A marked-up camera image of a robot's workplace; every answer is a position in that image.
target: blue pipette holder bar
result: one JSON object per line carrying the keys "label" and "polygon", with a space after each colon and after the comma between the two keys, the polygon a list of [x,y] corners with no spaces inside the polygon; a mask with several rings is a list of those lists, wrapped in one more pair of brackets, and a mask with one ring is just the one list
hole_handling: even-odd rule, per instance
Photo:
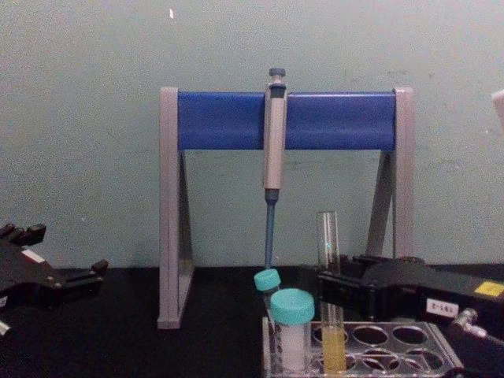
{"label": "blue pipette holder bar", "polygon": [[[263,92],[161,89],[159,328],[178,328],[191,284],[185,150],[261,150]],[[287,150],[381,150],[366,253],[381,254],[391,201],[393,250],[413,253],[413,91],[290,93]]]}

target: test tube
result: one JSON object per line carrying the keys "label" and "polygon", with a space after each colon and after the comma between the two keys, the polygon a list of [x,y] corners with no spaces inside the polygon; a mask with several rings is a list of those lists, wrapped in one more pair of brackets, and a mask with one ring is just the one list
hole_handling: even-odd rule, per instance
{"label": "test tube", "polygon": [[[317,234],[320,268],[340,274],[336,211],[317,213]],[[334,374],[342,372],[347,369],[343,309],[332,303],[322,301],[320,308],[324,373]]]}
{"label": "test tube", "polygon": [[285,372],[307,372],[311,362],[313,296],[299,289],[278,290],[271,297],[276,324],[276,356]]}
{"label": "test tube", "polygon": [[275,329],[275,322],[271,316],[271,296],[280,289],[280,276],[276,269],[261,270],[254,276],[254,283],[265,302],[269,322]]}

